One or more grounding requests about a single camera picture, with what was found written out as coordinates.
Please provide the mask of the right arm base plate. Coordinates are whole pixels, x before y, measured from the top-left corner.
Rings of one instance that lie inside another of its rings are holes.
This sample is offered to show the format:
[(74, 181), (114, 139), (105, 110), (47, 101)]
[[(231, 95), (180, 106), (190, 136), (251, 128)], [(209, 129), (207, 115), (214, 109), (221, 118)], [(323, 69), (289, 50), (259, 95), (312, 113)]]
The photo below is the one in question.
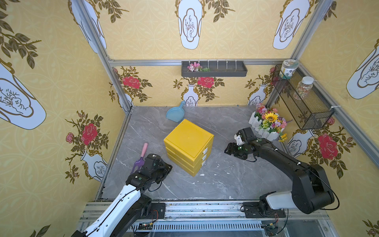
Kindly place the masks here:
[(244, 202), (240, 211), (246, 218), (285, 218), (287, 215), (282, 209), (271, 209), (263, 202)]

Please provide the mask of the yellow drawer cabinet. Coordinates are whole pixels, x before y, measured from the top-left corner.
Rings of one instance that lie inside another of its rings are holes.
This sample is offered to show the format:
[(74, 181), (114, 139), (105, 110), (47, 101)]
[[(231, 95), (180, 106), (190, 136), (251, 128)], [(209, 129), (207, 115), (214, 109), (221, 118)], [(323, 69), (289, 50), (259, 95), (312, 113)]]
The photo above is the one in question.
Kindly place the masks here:
[(195, 177), (210, 157), (214, 135), (184, 119), (164, 139), (167, 155)]

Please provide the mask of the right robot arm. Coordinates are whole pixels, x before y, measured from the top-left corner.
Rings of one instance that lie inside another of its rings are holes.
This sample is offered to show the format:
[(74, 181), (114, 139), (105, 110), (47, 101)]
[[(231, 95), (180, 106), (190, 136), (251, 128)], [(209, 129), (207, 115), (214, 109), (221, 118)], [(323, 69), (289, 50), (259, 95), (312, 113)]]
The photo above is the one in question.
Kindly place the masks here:
[(335, 201), (326, 172), (321, 166), (302, 163), (266, 139), (256, 138), (240, 146), (229, 143), (224, 153), (241, 160), (246, 160), (248, 155), (253, 154), (286, 174), (292, 181), (290, 200), (305, 214), (322, 209)]

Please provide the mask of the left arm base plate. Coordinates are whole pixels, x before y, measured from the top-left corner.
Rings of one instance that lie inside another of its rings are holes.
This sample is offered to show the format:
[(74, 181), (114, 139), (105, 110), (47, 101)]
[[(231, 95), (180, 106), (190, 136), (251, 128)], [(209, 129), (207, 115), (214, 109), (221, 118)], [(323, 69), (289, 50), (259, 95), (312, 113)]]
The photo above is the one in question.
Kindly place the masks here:
[(166, 211), (166, 204), (163, 202), (153, 202), (151, 204), (150, 210), (143, 213), (140, 219), (150, 219), (155, 221), (157, 219), (164, 219)]

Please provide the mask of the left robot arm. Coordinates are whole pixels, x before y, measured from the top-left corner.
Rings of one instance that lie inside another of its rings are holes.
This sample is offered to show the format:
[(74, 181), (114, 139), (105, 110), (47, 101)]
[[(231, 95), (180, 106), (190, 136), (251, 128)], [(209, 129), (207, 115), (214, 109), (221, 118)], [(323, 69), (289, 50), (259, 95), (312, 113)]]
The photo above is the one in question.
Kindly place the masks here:
[(83, 232), (76, 230), (73, 237), (122, 237), (135, 221), (150, 216), (152, 199), (144, 194), (152, 184), (160, 184), (172, 171), (156, 154), (145, 158), (140, 170), (129, 175), (118, 197)]

